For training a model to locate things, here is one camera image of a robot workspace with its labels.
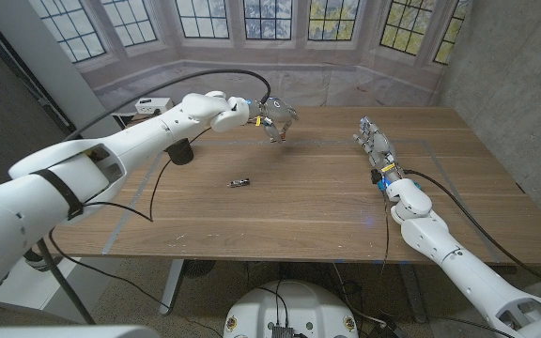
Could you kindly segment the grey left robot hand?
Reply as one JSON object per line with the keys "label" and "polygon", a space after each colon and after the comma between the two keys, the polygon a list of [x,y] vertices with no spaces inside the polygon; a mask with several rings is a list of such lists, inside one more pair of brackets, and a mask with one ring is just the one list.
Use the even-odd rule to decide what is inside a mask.
{"label": "grey left robot hand", "polygon": [[286,131],[293,121],[297,121],[296,110],[280,99],[268,98],[265,103],[258,100],[247,100],[249,118],[260,117],[259,125],[270,137],[270,141],[282,143],[286,139]]}

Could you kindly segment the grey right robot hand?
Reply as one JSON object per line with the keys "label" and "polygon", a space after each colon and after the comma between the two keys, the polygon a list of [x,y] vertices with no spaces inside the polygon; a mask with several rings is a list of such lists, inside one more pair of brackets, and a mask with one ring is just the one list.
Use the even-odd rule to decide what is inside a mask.
{"label": "grey right robot hand", "polygon": [[403,170],[397,161],[394,147],[368,116],[361,119],[359,132],[360,134],[354,134],[353,138],[368,155],[372,167],[372,182],[387,187],[402,179]]}

